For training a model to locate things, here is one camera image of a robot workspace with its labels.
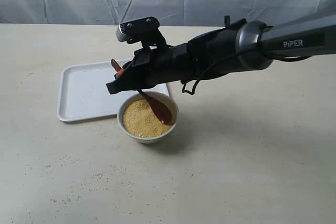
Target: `white table surface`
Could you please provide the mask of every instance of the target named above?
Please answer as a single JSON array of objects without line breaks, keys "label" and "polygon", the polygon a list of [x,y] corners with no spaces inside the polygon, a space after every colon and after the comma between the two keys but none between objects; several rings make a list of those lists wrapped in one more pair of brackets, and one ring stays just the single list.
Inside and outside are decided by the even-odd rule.
[{"label": "white table surface", "polygon": [[[169,44],[209,31],[162,27]],[[0,25],[0,223],[334,223],[336,56],[171,83],[179,125],[56,118],[61,71],[132,57],[113,26]]]}]

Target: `white bowl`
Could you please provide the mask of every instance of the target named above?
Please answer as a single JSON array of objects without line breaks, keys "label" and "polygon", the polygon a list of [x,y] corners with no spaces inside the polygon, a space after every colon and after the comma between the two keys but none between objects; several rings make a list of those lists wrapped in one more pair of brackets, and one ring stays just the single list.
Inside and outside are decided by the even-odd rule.
[{"label": "white bowl", "polygon": [[120,107],[118,114],[117,114],[117,120],[119,123],[119,126],[121,127],[121,129],[123,130],[123,132],[125,132],[128,136],[131,136],[132,138],[136,139],[138,142],[143,143],[143,144],[152,144],[152,143],[156,143],[158,141],[160,141],[161,139],[163,139],[165,136],[167,136],[169,133],[171,133],[173,131],[173,129],[176,127],[176,122],[177,122],[177,116],[178,116],[178,107],[176,105],[176,103],[174,102],[174,100],[172,98],[170,98],[169,96],[162,94],[162,93],[158,93],[158,92],[153,92],[153,91],[148,91],[146,92],[148,95],[150,95],[151,97],[159,100],[160,102],[164,103],[172,112],[173,115],[173,121],[175,122],[172,127],[165,133],[163,133],[160,136],[154,136],[154,137],[140,137],[140,136],[135,136],[131,133],[129,133],[122,122],[122,118],[125,112],[125,109],[127,108],[128,105],[130,105],[132,102],[136,101],[136,100],[140,100],[142,99],[140,94],[135,94],[132,97],[128,98]]}]

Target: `white tray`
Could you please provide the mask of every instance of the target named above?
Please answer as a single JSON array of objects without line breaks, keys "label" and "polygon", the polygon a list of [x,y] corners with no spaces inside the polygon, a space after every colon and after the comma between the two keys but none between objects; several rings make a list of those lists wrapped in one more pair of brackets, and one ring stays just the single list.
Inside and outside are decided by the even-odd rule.
[{"label": "white tray", "polygon": [[[118,61],[124,65],[128,60]],[[58,94],[57,117],[64,122],[116,115],[120,106],[136,91],[110,94],[106,83],[114,80],[116,71],[110,62],[74,65],[63,70]],[[151,91],[169,95],[167,85]]]}]

